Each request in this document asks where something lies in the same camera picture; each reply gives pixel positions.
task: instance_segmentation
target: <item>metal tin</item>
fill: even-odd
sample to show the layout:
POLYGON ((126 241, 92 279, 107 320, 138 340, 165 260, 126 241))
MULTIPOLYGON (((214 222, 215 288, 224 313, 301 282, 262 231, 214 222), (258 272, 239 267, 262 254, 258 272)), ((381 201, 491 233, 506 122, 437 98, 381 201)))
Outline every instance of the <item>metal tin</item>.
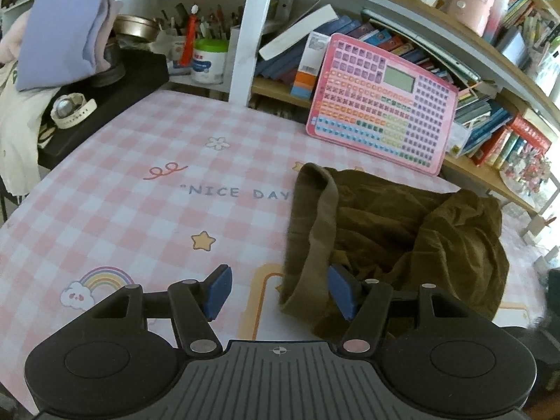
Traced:
POLYGON ((113 24, 113 30, 118 35, 128 35, 141 41, 153 42, 156 40, 160 28, 153 19, 119 14, 113 24))

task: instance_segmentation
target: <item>wooden shelf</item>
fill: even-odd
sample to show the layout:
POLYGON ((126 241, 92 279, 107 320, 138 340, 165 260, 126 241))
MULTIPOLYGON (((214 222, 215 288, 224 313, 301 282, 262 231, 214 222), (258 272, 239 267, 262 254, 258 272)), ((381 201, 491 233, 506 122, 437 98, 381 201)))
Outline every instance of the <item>wooden shelf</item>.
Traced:
POLYGON ((256 95, 268 96, 269 98, 278 99, 288 102, 305 109, 310 109, 312 102, 307 99, 296 98, 290 92, 291 88, 282 82, 265 79, 263 77, 255 77, 251 91, 256 95))
POLYGON ((524 208, 530 213, 538 213, 536 208, 533 208, 524 200, 520 199, 515 193, 513 193, 502 181, 499 176, 499 172, 492 167, 483 164, 478 166, 466 156, 461 156, 460 158, 454 158, 453 156, 446 155, 443 160, 443 165, 453 169, 454 171, 469 177, 471 180, 481 183, 486 188, 497 192, 506 199, 511 200, 520 207, 524 208))
POLYGON ((544 92, 491 44, 454 18, 419 0, 368 0, 367 7, 418 33, 454 55, 486 80, 526 100, 560 128, 560 110, 544 92))
MULTIPOLYGON (((289 102, 296 106, 304 107, 309 109, 312 102, 305 99, 298 99, 289 93, 289 86, 284 85, 281 82, 275 82, 270 79, 264 79, 262 77, 256 77, 253 81, 253 87, 251 88, 253 93, 256 95, 268 96, 270 98, 278 99, 283 102, 289 102)), ((486 188, 497 192, 498 194, 506 197, 507 199, 515 202, 520 207, 531 213, 536 213, 537 210, 530 206, 524 200, 521 200, 517 195, 515 195, 502 181, 498 171, 488 167, 487 165, 482 165, 477 167, 469 158, 460 157, 454 158, 452 156, 446 155, 443 165, 459 172, 460 174, 466 175, 471 180, 483 184, 486 188)))

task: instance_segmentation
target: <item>green lid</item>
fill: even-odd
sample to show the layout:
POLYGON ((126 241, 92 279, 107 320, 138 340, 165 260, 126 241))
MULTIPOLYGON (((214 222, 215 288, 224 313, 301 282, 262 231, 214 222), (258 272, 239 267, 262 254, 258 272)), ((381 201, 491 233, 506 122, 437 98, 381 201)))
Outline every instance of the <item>green lid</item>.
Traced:
POLYGON ((227 52, 228 41, 200 39, 194 42, 194 48, 203 52, 227 52))

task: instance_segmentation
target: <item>olive green fabric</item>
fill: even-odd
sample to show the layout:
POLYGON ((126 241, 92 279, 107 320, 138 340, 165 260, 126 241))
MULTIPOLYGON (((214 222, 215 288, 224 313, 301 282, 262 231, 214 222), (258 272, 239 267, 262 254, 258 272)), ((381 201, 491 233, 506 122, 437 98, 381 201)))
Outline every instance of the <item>olive green fabric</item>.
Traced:
POLYGON ((433 283, 492 319, 509 270, 501 230, 492 197, 439 194, 308 163, 293 194, 282 311, 323 339, 339 339, 347 324, 329 299, 327 268, 340 263, 359 280, 396 290, 433 283))

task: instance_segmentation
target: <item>box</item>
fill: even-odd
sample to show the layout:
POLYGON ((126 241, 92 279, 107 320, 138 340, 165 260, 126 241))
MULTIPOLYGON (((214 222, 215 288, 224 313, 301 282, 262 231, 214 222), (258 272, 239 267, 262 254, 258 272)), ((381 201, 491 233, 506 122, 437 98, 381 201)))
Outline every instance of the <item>box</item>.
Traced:
POLYGON ((330 36, 312 31, 307 38, 305 49, 297 69, 290 94, 302 99, 311 99, 317 83, 317 76, 329 45, 330 36))

